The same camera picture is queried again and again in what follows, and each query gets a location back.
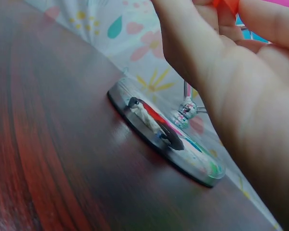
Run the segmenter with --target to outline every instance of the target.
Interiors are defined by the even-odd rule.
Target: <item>orange object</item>
[[[236,15],[239,10],[239,0],[214,0],[213,6],[216,8],[222,1],[230,8],[233,15]]]

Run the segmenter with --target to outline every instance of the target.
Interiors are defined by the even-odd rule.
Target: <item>red wing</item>
[[[152,107],[150,107],[146,102],[140,100],[141,103],[143,104],[145,110],[147,110],[147,112],[149,113],[150,116],[152,116],[152,118],[154,118],[156,121],[160,122],[160,123],[164,123],[167,124],[166,121],[156,112],[152,109]]]

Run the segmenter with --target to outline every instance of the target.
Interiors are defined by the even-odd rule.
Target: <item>bedsheet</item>
[[[135,79],[139,90],[157,106],[166,104],[170,109],[178,109],[183,101],[184,82],[164,59],[160,24],[150,0],[25,1],[97,48],[126,76]],[[249,31],[244,31],[244,37],[265,41]],[[196,90],[193,100],[203,106]],[[281,230],[223,147],[209,117],[199,114],[190,126],[191,135],[226,163],[228,177],[276,230]]]

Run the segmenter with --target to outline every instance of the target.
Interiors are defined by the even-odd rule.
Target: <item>dark wood surface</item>
[[[0,230],[266,231],[228,179],[189,180],[126,126],[122,74],[37,10],[0,0]]]

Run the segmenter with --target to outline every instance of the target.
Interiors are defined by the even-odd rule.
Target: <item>round base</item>
[[[117,82],[109,90],[108,97],[129,126],[135,130],[148,145],[166,158],[179,171],[208,187],[213,187],[225,175],[225,166],[220,160],[212,156],[203,146],[193,141],[180,128],[166,118],[138,91],[131,79],[123,78]],[[179,151],[171,148],[169,144],[151,131],[144,122],[130,110],[128,104],[132,97],[144,101],[154,110],[154,113],[159,114],[163,120],[166,121],[168,129],[172,129],[182,141],[184,145],[183,150]]]

